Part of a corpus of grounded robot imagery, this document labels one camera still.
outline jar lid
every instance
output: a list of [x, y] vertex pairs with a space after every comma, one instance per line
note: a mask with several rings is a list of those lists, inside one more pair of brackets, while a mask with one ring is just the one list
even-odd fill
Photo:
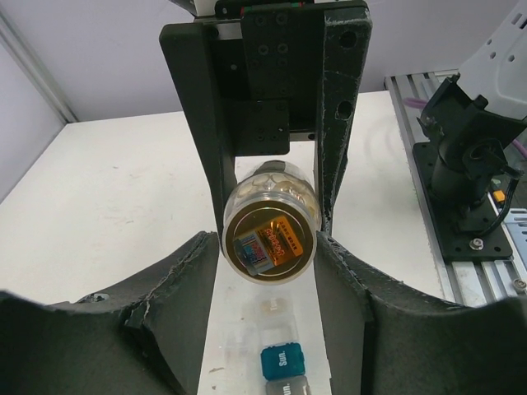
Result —
[[243, 277], [260, 284], [280, 284], [308, 268], [316, 238], [299, 207], [258, 200], [226, 223], [222, 243], [227, 260]]

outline white wall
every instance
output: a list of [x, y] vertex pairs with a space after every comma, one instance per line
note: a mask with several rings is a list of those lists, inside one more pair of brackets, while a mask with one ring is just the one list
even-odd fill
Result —
[[518, 0], [367, 0], [373, 31], [362, 87], [383, 77], [452, 70], [470, 57]]
[[[168, 0], [0, 0], [80, 119], [180, 109], [158, 44], [191, 21]], [[516, 0], [370, 0], [373, 35], [363, 91], [387, 75], [457, 68]]]
[[0, 202], [62, 128], [0, 44]]
[[0, 0], [80, 120], [180, 109], [161, 28], [192, 21], [168, 0]]

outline blue cube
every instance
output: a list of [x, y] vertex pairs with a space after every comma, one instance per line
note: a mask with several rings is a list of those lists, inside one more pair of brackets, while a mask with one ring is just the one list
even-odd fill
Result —
[[305, 373], [304, 354], [298, 343], [267, 347], [263, 349], [261, 358], [263, 376], [268, 381]]

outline orange label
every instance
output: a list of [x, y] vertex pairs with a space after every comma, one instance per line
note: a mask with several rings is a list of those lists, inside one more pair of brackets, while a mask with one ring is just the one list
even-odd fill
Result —
[[267, 250], [273, 265], [278, 266], [300, 257], [304, 249], [285, 216], [279, 216], [256, 230], [260, 241]]

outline glass jar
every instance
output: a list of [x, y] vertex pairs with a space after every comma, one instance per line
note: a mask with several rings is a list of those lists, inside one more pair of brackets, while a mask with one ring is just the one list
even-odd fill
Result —
[[232, 192], [223, 225], [223, 253], [232, 267], [252, 282], [280, 284], [313, 261], [320, 207], [298, 167], [271, 160]]

